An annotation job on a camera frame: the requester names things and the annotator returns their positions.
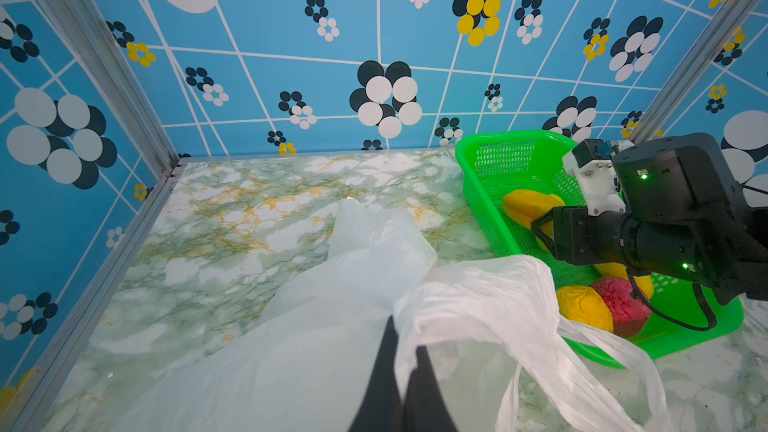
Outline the yellow lemon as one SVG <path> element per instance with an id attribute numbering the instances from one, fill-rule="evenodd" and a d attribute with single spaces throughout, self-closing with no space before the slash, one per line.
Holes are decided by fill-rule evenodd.
<path id="1" fill-rule="evenodd" d="M 560 314 L 566 319 L 597 328 L 614 331 L 613 316 L 602 297 L 588 286 L 566 286 L 556 291 Z"/>

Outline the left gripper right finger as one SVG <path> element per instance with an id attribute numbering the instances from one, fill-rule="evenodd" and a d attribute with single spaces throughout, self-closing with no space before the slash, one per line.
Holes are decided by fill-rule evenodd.
<path id="1" fill-rule="evenodd" d="M 443 401 L 425 346 L 416 349 L 417 367 L 412 371 L 402 410 L 402 431 L 457 432 Z"/>

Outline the red dragon fruit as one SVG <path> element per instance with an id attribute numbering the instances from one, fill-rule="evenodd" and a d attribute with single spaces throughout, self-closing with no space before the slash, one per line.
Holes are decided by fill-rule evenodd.
<path id="1" fill-rule="evenodd" d="M 618 277 L 603 277 L 591 287 L 603 299 L 613 317 L 613 332 L 623 338 L 639 334 L 647 324 L 651 311 L 634 296 L 630 281 Z"/>

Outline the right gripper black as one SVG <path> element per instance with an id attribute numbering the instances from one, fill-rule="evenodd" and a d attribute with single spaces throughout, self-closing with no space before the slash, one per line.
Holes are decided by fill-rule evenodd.
<path id="1" fill-rule="evenodd" d="M 767 209 L 748 203 L 716 140 L 643 142 L 612 158 L 625 212 L 554 207 L 531 222 L 539 246 L 573 265 L 619 263 L 712 290 L 718 303 L 767 298 Z"/>

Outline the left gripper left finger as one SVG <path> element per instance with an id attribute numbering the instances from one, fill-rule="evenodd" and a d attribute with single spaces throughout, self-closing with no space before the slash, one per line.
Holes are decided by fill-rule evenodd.
<path id="1" fill-rule="evenodd" d="M 402 403 L 394 373 L 398 334 L 390 316 L 374 367 L 349 432 L 393 432 L 402 427 Z"/>

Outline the yellow mango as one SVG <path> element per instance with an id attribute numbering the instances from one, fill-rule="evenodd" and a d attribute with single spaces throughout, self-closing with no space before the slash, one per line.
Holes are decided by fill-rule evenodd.
<path id="1" fill-rule="evenodd" d="M 594 268 L 600 273 L 602 277 L 621 278 L 625 280 L 629 279 L 627 268 L 619 263 L 595 264 Z M 648 299 L 652 299 L 655 293 L 655 289 L 651 276 L 637 276 L 634 278 L 634 280 L 638 287 L 643 291 L 645 296 Z"/>

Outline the white plastic bag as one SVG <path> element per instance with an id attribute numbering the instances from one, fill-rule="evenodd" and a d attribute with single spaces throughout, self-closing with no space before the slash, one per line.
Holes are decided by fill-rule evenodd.
<path id="1" fill-rule="evenodd" d="M 325 262 L 286 282 L 258 325 L 150 388 L 120 431 L 349 431 L 389 317 L 402 403 L 427 348 L 457 431 L 513 431 L 529 374 L 580 431 L 669 431 L 639 347 L 559 312 L 549 267 L 516 255 L 439 266 L 403 210 L 337 209 Z"/>

